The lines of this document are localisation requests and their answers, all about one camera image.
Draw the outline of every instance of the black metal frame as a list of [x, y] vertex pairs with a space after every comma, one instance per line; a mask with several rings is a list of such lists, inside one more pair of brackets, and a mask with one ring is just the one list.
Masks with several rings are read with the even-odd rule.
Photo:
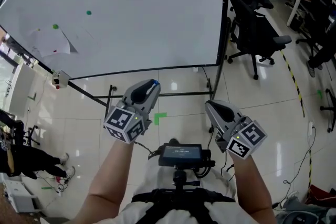
[[[208, 67], [208, 66], [218, 66], [217, 68], [217, 74], [216, 79], [214, 83], [214, 90], [212, 90], [210, 79], [207, 81], [207, 87], [209, 88], [209, 91], [202, 91], [202, 92], [181, 92], [181, 93], [162, 93], [159, 96], [161, 97], [168, 97], [168, 96], [181, 96], [181, 95], [207, 95], [209, 94], [210, 99], [213, 99], [218, 88], [220, 75], [222, 73], [223, 64], [224, 64], [224, 58], [229, 38], [229, 31], [231, 27], [231, 20], [226, 17], [227, 15], [227, 6], [228, 6], [228, 0], [223, 0], [222, 5], [222, 21], [221, 21], [221, 31], [219, 35], [219, 43], [218, 43], [218, 53], [217, 53], [217, 60], [216, 64], [214, 65], [196, 65], [196, 66], [178, 66], [178, 67], [165, 67], [165, 68], [154, 68], [154, 69], [144, 69], [144, 70], [130, 70], [130, 71], [122, 71], [122, 72], [114, 72], [114, 73], [105, 73], [105, 74], [98, 74], [98, 75], [92, 75], [87, 77], [77, 77], [77, 78], [71, 78], [68, 85], [72, 87], [73, 89], [77, 90], [78, 92], [84, 94], [86, 97], [96, 101], [97, 103], [103, 105], [106, 107], [106, 115], [108, 113], [108, 109], [110, 106], [110, 101], [113, 98], [121, 98], [122, 95], [112, 95], [112, 90], [115, 86], [110, 86], [109, 89], [109, 95], [102, 95], [102, 96], [93, 96], [92, 94], [88, 93], [87, 91], [83, 90], [82, 88], [78, 87], [74, 83], [72, 83], [71, 80], [76, 79], [83, 79], [83, 78], [90, 78], [90, 77], [98, 77], [98, 76], [106, 76], [110, 74], [120, 74], [120, 73], [129, 73], [129, 72], [139, 72], [139, 71], [149, 71], [149, 70], [160, 70], [160, 69], [173, 69], [173, 68], [186, 68], [186, 67]], [[44, 68], [49, 73], [53, 73], [52, 70], [47, 67], [44, 63], [40, 62], [38, 63], [42, 68]], [[107, 102], [103, 102], [100, 99], [107, 99]]]

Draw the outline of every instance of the whiteboard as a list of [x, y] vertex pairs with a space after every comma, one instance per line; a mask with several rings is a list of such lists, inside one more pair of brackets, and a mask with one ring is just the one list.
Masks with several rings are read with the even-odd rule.
[[[214, 65], [222, 5], [223, 0], [3, 0], [0, 25], [50, 69], [76, 78]], [[53, 46], [62, 53], [42, 53]]]

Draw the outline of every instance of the white paper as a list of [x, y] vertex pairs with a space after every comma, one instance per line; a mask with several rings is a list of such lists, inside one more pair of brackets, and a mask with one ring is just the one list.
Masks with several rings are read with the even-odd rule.
[[70, 44], [61, 29], [53, 29], [52, 26], [36, 30], [36, 49], [42, 57], [55, 54], [70, 54]]

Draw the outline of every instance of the brown carpet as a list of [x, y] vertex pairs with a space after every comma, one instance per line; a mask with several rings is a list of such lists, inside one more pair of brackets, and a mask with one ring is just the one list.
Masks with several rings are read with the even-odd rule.
[[4, 186], [0, 184], [0, 224], [40, 224], [40, 217], [39, 213], [33, 216], [16, 213], [5, 197]]

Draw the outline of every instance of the desk leg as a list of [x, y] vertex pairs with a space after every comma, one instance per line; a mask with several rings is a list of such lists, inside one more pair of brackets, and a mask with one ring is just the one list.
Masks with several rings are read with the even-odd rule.
[[291, 22], [292, 22], [292, 20], [294, 18], [294, 15], [295, 15], [295, 13], [296, 13], [299, 5], [300, 5], [300, 1], [301, 0], [296, 0], [295, 1], [294, 8], [293, 8], [292, 13], [290, 14], [289, 19], [287, 21], [287, 26], [290, 26], [290, 24], [291, 24]]

